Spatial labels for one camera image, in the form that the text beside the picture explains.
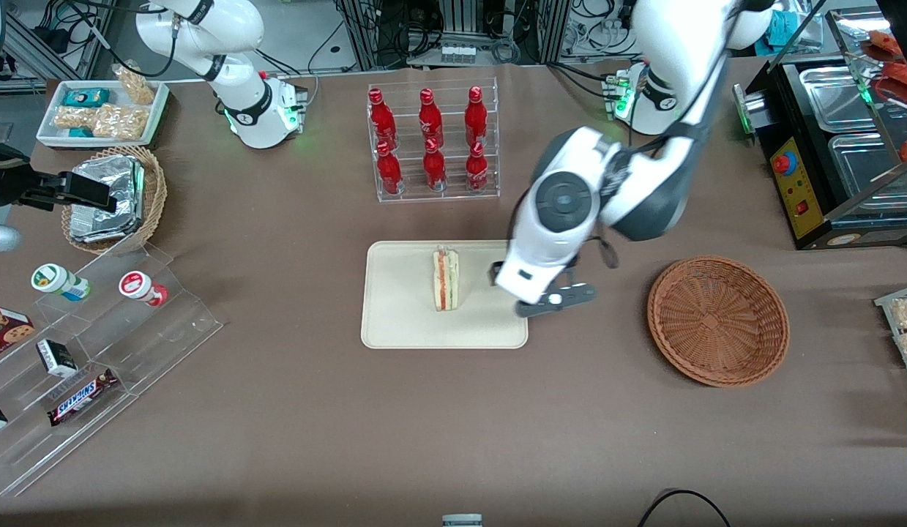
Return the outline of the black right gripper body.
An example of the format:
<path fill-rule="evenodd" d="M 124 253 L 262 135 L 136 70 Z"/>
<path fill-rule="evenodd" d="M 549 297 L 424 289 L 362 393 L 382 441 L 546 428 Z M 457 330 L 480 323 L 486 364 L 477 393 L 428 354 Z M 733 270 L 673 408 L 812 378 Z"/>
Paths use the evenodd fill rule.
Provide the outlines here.
<path fill-rule="evenodd" d="M 0 143 L 0 207 L 30 206 L 45 211 L 64 202 L 51 181 L 57 177 L 36 171 L 28 157 Z"/>

